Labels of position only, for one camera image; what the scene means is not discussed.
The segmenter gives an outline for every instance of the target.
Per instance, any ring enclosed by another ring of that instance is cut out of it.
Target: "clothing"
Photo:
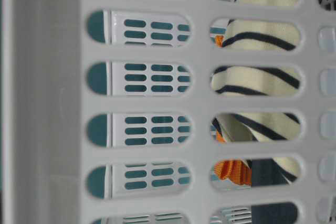
[[[298,0],[232,0],[232,2],[288,7]],[[291,24],[255,20],[228,22],[225,49],[286,52],[299,44],[300,34]],[[212,88],[220,95],[294,95],[300,76],[291,68],[222,66],[212,78]],[[213,125],[227,142],[271,142],[292,140],[300,132],[299,120],[290,113],[239,112],[216,116]],[[298,164],[289,157],[246,161],[251,169],[251,186],[290,184],[300,174]],[[291,203],[252,206],[253,224],[292,224],[297,209]]]
[[[220,143],[225,143],[219,132],[216,132],[216,139]],[[219,179],[230,179],[236,185],[251,185],[251,169],[241,160],[218,162],[215,165],[215,174]]]

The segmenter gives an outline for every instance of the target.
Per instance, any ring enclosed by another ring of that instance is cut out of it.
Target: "cream striped fabric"
[[[232,0],[238,3],[267,6],[293,6],[298,0]],[[286,51],[300,42],[298,30],[290,24],[253,20],[230,20],[225,34],[225,49]],[[212,78],[212,88],[221,95],[294,95],[300,76],[291,68],[225,66]],[[227,141],[270,142],[292,140],[300,133],[298,119],[289,113],[220,114],[213,122]],[[299,176],[292,158],[274,158],[287,181]]]

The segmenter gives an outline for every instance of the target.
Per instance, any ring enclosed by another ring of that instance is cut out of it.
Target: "white plastic laundry basket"
[[[335,74],[321,74],[336,67],[334,1],[299,0],[279,9],[229,0],[4,0],[3,223],[248,224],[252,205],[277,202],[297,206],[297,224],[335,221],[335,184],[323,181],[335,179],[335,99],[324,95],[336,92]],[[105,44],[86,29],[99,10]],[[225,35],[232,18],[291,23],[301,43],[285,56],[223,52],[214,38]],[[107,95],[87,84],[97,62],[106,64]],[[209,85],[212,73],[233,65],[293,67],[302,87],[289,98],[219,97]],[[223,147],[213,141],[214,129],[209,133],[219,112],[283,110],[302,123],[296,141]],[[104,147],[87,130],[102,114]],[[161,127],[171,132],[158,133]],[[146,131],[130,134],[134,128]],[[274,156],[298,161],[297,182],[247,189],[214,174],[223,159]],[[88,188],[97,167],[105,168],[104,199]]]

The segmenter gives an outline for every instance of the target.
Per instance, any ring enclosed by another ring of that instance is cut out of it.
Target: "orange cloth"
[[[224,36],[223,36],[223,35],[216,35],[216,36],[215,36],[215,44],[216,44],[218,47],[222,47],[223,40],[224,40]]]
[[[223,137],[216,131],[216,139],[220,143],[226,143]],[[221,180],[229,178],[236,185],[251,185],[251,169],[241,160],[221,161],[215,165],[215,174]]]

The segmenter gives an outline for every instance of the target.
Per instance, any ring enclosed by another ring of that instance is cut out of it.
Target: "dark fabric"
[[[287,184],[273,159],[251,161],[251,186]],[[252,224],[293,224],[297,220],[297,208],[292,203],[252,206]]]

